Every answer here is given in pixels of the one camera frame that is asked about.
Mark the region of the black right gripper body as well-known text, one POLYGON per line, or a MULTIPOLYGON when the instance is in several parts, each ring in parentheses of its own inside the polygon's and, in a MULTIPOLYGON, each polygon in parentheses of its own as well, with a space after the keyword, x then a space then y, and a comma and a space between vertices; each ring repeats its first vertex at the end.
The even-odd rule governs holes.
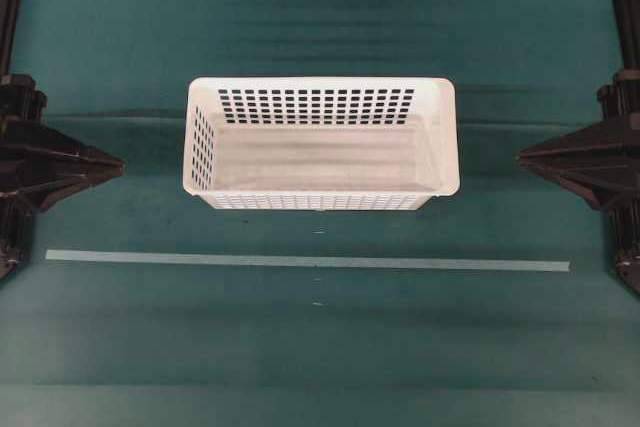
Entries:
POLYGON ((632 174, 630 187, 612 189, 603 209, 607 211, 623 207, 639 198, 639 71, 619 70, 613 82, 597 91, 597 100, 604 120, 616 117, 629 118, 631 137, 623 143, 622 151, 632 174))

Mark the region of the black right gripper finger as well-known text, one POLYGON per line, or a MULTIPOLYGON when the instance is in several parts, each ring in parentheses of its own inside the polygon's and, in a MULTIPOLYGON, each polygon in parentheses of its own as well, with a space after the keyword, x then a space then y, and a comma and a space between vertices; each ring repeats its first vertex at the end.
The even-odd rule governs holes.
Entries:
POLYGON ((517 156, 548 170, 613 170, 625 167, 625 120, 609 119, 522 150, 517 156))
POLYGON ((524 170, 582 198, 593 210, 614 210, 625 205, 625 194, 598 187, 590 182, 573 180, 535 164, 518 160, 524 170))

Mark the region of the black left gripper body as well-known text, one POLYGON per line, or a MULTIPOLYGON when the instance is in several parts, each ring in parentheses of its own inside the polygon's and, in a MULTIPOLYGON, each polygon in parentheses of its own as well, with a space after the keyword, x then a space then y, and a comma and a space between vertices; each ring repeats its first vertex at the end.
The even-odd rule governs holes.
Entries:
POLYGON ((5 204, 12 201, 13 207, 20 209, 24 217, 32 217, 38 208, 16 193, 21 186, 14 179, 17 169, 29 164, 30 169, 34 170, 36 164, 44 164, 49 159, 44 152, 37 152, 23 140, 7 139, 7 134, 12 123, 39 123, 46 103, 46 95, 35 89, 35 81, 30 76, 1 77, 1 201, 5 204))

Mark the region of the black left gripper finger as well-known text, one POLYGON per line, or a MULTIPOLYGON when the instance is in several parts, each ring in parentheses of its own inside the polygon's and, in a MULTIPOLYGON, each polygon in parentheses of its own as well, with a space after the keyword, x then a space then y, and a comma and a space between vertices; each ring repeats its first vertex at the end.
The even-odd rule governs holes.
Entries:
POLYGON ((9 159, 9 199, 30 212, 46 212, 56 203, 124 173, 124 163, 54 160, 49 157, 9 159))
POLYGON ((124 166, 124 162, 118 157, 83 144, 45 124, 33 121, 9 120, 9 148, 68 162, 118 168, 124 166))

